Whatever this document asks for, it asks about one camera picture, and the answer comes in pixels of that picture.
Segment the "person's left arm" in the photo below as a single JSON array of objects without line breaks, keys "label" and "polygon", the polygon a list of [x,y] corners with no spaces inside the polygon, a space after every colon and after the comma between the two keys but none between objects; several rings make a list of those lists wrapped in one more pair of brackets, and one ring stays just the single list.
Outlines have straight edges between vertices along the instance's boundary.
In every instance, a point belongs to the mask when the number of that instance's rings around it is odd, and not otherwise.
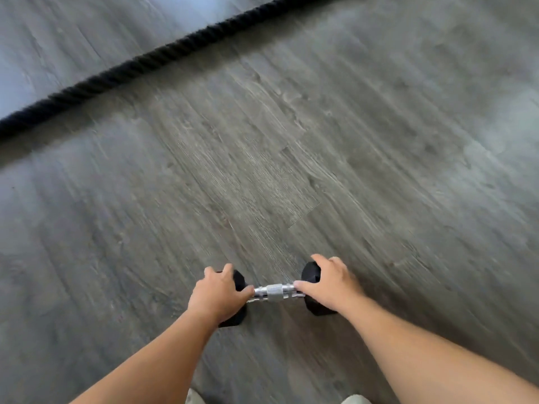
[{"label": "person's left arm", "polygon": [[210,336],[254,294],[252,286],[236,292],[232,274],[232,264],[206,268],[185,313],[71,404],[183,403]]}]

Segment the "hand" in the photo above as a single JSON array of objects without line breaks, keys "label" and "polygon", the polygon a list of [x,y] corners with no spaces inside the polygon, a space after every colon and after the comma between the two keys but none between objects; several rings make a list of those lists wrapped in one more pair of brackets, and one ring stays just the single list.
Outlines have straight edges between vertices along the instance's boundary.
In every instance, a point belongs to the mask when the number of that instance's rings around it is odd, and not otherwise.
[{"label": "hand", "polygon": [[341,312],[343,302],[350,297],[363,295],[363,289],[354,274],[337,256],[330,259],[320,254],[311,255],[322,271],[320,282],[295,281],[298,291],[304,292],[329,309]]},{"label": "hand", "polygon": [[215,326],[234,316],[254,296],[254,287],[250,285],[241,292],[236,291],[233,273],[231,263],[225,265],[223,272],[207,267],[204,279],[193,289],[187,310],[210,319]]}]

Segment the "person's right arm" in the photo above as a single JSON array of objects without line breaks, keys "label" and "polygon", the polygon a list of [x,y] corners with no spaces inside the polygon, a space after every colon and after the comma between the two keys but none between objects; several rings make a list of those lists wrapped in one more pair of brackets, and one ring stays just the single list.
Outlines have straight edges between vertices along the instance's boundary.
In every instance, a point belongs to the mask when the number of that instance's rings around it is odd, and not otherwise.
[{"label": "person's right arm", "polygon": [[352,323],[402,404],[539,403],[528,381],[382,309],[339,258],[312,258],[320,282],[294,285]]}]

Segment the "person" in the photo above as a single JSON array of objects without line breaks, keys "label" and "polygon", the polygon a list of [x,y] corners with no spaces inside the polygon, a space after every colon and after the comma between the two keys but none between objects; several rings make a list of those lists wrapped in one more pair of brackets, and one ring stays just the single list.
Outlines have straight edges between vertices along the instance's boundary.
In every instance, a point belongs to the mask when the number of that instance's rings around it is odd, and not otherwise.
[{"label": "person", "polygon": [[[339,258],[312,258],[320,282],[294,286],[354,326],[402,404],[539,403],[539,389],[528,381],[382,309]],[[231,264],[222,272],[206,268],[184,314],[72,404],[177,404],[186,398],[203,404],[189,386],[204,346],[254,294],[252,286],[236,292],[232,273]],[[343,404],[362,403],[369,401],[355,395]]]}]

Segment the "braided rope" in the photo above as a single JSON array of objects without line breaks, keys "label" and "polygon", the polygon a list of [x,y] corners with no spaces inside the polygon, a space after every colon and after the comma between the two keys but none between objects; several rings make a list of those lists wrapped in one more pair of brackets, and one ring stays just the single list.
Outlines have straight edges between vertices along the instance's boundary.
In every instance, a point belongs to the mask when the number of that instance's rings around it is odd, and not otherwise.
[{"label": "braided rope", "polygon": [[149,53],[139,55],[74,86],[51,94],[45,99],[1,119],[0,138],[37,126],[99,94],[162,68],[172,61],[176,61],[255,24],[277,17],[313,1],[315,0],[273,0],[218,24],[207,26]]}]

